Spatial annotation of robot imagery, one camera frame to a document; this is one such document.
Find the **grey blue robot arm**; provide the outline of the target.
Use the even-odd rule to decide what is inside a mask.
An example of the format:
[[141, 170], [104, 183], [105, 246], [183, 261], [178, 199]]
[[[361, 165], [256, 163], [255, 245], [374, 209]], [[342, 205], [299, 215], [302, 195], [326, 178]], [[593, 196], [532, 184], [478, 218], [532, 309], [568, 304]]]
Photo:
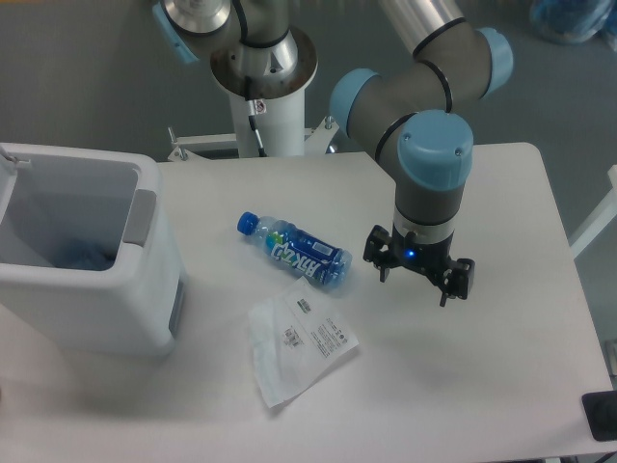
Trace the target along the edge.
[[[472, 165], [473, 135], [457, 107], [509, 79], [513, 52], [491, 28], [474, 29], [452, 1], [385, 1], [382, 10], [413, 64], [386, 79], [359, 68], [335, 85], [330, 115], [394, 180], [390, 229], [374, 227], [363, 257], [386, 277], [402, 267], [426, 277], [443, 300], [466, 299], [474, 263], [450, 245]], [[316, 73], [310, 39], [284, 1], [157, 1], [155, 17], [180, 56], [205, 59], [228, 93], [243, 157], [301, 154], [304, 112], [275, 107]]]

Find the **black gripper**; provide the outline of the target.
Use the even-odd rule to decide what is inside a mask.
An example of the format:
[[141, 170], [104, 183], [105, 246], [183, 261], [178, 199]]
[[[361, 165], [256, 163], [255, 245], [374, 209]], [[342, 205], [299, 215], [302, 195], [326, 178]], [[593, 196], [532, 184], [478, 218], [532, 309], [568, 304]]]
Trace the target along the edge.
[[450, 299], [467, 300], [473, 286], [475, 261], [452, 259], [448, 238], [431, 244], [418, 244], [404, 238], [398, 231], [389, 232], [375, 225], [369, 233], [362, 254], [379, 270], [379, 279], [384, 282], [392, 268], [402, 266], [426, 276], [441, 292], [440, 306]]

